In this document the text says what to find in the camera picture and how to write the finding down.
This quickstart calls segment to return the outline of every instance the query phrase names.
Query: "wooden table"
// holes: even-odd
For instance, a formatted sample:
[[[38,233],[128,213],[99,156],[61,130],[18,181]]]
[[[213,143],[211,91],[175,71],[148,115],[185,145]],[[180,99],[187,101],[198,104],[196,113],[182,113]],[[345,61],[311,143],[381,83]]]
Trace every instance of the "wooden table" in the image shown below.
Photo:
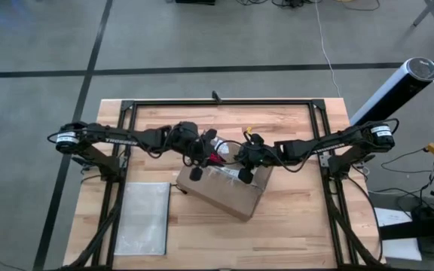
[[[120,103],[102,100],[96,121],[116,126]],[[325,99],[325,103],[332,132],[350,125],[343,99]],[[244,141],[242,132],[248,126],[269,145],[279,140],[313,138],[309,110],[302,105],[189,106],[177,110],[172,106],[139,107],[136,129],[173,125],[181,120],[195,122],[200,132],[214,128],[219,136],[239,142]],[[96,146],[106,154],[112,151],[110,144]],[[134,148],[129,166],[128,182],[175,183],[182,168],[182,156],[169,151],[154,160]],[[96,174],[99,173],[94,170],[85,177]],[[366,190],[358,172],[351,172],[350,176]],[[105,183],[99,179],[82,184],[64,264],[71,263],[96,232],[104,188]],[[376,257],[379,244],[371,207],[351,182],[344,181],[344,192],[352,228]],[[343,238],[341,243],[346,254]],[[113,266],[114,269],[333,267],[336,267],[333,244],[315,155],[298,173],[275,168],[254,217],[246,223],[173,187],[167,254],[115,256]]]

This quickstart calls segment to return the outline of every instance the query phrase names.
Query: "white paper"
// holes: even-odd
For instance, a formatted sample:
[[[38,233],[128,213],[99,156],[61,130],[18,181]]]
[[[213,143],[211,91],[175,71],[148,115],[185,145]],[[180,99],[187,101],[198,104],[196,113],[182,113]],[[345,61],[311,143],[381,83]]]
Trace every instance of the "white paper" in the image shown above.
[[[410,222],[411,219],[402,211],[374,208],[379,226]],[[416,238],[383,241],[383,256],[406,260],[421,260]]]
[[[165,255],[170,183],[125,185],[115,255]]]

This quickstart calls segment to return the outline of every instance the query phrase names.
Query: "cardboard box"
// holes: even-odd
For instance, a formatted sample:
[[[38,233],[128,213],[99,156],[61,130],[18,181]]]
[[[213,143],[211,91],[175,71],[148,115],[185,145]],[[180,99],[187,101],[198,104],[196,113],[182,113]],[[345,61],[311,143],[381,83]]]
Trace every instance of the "cardboard box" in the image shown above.
[[[219,148],[219,154],[227,161],[234,161],[234,155],[239,152],[239,145],[224,143]],[[181,189],[196,196],[213,206],[239,218],[248,221],[258,205],[261,195],[267,187],[267,181],[272,173],[272,167],[254,169],[254,178],[250,184],[245,184],[237,177],[241,164],[225,167],[208,166],[203,170],[199,181],[192,181],[189,176],[192,168],[184,166],[177,177]]]

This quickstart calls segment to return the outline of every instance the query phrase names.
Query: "gray floor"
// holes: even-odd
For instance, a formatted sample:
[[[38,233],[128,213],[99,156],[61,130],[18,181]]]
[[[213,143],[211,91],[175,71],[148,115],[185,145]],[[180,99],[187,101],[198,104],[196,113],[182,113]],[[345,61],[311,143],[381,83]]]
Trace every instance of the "gray floor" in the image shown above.
[[[286,10],[270,2],[248,7],[234,0],[217,2],[208,7],[114,0],[96,69],[326,63],[313,5]],[[0,0],[0,72],[85,70],[104,6],[104,0]],[[434,60],[434,19],[428,16],[409,28],[424,8],[417,0],[382,0],[380,9],[359,12],[323,0],[319,11],[330,60]],[[348,113],[356,112],[393,71],[336,71]],[[82,77],[0,78],[0,261],[32,268],[61,161],[46,135],[71,120],[82,82]],[[223,97],[338,96],[329,71],[99,76],[91,81],[82,120],[94,121],[104,98],[197,98],[209,97],[212,90]],[[413,189],[426,182],[426,175],[386,172],[380,164],[434,141],[434,84],[394,117],[402,122],[397,146],[368,164],[370,190]],[[431,162],[429,154],[417,154],[393,167],[428,169]],[[63,260],[79,178],[78,167],[72,166],[47,268]],[[391,263],[434,269],[432,262]]]

